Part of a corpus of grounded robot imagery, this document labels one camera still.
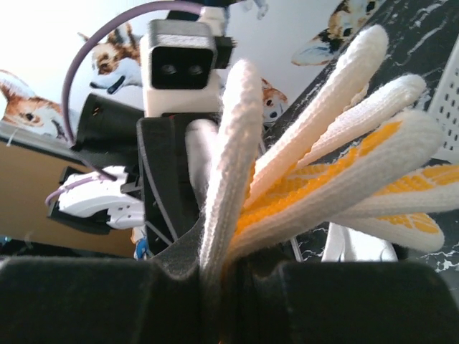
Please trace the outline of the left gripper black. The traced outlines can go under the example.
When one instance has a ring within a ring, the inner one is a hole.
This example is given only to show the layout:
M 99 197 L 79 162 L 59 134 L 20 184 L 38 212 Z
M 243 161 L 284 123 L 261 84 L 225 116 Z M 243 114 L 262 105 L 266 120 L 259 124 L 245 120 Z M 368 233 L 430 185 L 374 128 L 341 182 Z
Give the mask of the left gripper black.
M 216 113 L 165 113 L 137 122 L 144 220 L 155 255 L 185 235 L 199 217 L 185 144 L 188 125 L 199 119 L 218 123 Z

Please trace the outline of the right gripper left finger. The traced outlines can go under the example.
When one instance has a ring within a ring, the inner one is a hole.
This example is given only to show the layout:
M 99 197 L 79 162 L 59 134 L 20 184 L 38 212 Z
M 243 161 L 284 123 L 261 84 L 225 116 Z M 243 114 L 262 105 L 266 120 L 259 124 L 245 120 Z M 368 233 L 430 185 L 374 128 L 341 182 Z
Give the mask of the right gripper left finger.
M 203 223 L 146 261 L 8 257 L 3 343 L 202 343 Z

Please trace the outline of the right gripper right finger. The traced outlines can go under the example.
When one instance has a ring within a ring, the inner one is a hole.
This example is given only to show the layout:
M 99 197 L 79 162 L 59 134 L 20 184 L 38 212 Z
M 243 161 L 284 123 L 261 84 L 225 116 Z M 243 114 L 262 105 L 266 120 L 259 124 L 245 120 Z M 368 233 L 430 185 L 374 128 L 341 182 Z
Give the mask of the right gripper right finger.
M 240 260 L 231 343 L 456 343 L 443 279 L 411 262 L 297 262 L 279 249 Z

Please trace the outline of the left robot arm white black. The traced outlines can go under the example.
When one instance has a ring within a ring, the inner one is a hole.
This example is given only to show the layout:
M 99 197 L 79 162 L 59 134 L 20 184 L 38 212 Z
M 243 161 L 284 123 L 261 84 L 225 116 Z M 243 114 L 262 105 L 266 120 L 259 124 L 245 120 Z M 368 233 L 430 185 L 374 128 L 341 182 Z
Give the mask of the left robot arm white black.
M 46 200 L 49 218 L 96 235 L 139 230 L 135 258 L 158 254 L 199 218 L 186 132 L 196 120 L 215 121 L 218 111 L 216 103 L 167 106 L 147 118 L 137 108 L 89 95 L 72 151 L 92 170 L 62 172 L 59 188 Z

